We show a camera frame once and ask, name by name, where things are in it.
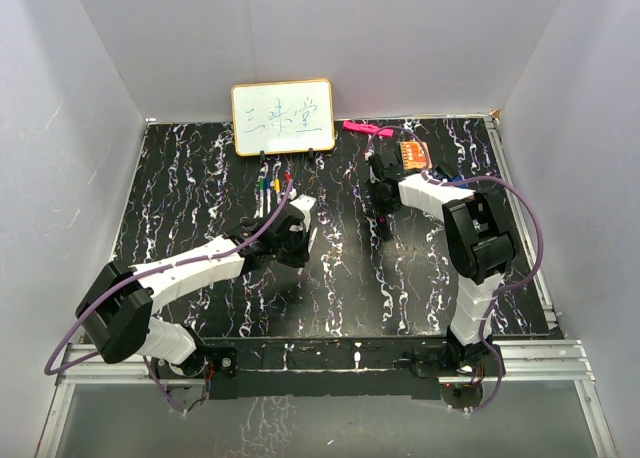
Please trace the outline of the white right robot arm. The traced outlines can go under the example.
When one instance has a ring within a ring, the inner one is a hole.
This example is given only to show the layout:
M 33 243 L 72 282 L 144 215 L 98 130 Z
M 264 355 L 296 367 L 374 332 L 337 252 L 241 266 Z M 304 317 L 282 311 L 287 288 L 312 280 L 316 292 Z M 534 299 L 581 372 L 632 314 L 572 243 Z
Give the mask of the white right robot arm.
M 437 184 L 406 169 L 398 151 L 369 153 L 368 189 L 374 209 L 386 216 L 403 207 L 424 212 L 444 227 L 448 254 L 458 274 L 454 316 L 447 332 L 447 366 L 466 375 L 478 367 L 476 345 L 491 335 L 487 314 L 494 292 L 518 252 L 505 203 L 496 190 L 472 191 Z

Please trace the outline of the yellow whiteboard pen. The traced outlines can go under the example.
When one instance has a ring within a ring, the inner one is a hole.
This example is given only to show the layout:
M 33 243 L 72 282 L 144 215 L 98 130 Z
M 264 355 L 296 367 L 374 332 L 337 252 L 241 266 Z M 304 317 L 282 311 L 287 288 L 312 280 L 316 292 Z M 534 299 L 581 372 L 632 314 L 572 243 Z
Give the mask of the yellow whiteboard pen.
M 281 180 L 276 178 L 274 180 L 273 189 L 275 193 L 276 203 L 279 204 L 281 202 L 282 188 L 281 188 Z

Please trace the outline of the blue whiteboard pen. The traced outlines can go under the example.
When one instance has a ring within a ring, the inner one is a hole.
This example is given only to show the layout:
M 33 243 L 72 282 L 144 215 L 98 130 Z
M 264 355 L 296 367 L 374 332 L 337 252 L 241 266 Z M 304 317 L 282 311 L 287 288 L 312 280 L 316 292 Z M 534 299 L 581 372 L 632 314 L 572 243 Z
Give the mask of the blue whiteboard pen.
M 265 195 L 265 214 L 266 216 L 269 216 L 271 214 L 271 188 L 264 189 L 264 195 Z

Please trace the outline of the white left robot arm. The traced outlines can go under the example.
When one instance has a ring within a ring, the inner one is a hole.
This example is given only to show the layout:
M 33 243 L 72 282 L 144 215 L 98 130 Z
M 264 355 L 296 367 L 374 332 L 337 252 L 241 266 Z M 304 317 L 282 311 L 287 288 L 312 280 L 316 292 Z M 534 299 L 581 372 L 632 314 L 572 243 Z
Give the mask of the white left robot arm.
M 277 261 L 301 268 L 309 259 L 314 200 L 300 197 L 267 220 L 248 220 L 203 246 L 157 262 L 126 266 L 112 261 L 76 309 L 108 364 L 138 354 L 162 359 L 194 377 L 206 365 L 204 344 L 185 325 L 155 316 L 169 303 L 217 282 L 234 280 Z

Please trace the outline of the green whiteboard pen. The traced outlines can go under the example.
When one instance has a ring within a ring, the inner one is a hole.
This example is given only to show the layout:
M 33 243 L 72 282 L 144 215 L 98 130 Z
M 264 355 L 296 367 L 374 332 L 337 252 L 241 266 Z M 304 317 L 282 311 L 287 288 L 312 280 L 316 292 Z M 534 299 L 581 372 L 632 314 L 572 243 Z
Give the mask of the green whiteboard pen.
M 265 195 L 264 190 L 260 189 L 259 185 L 259 217 L 264 218 L 265 216 Z

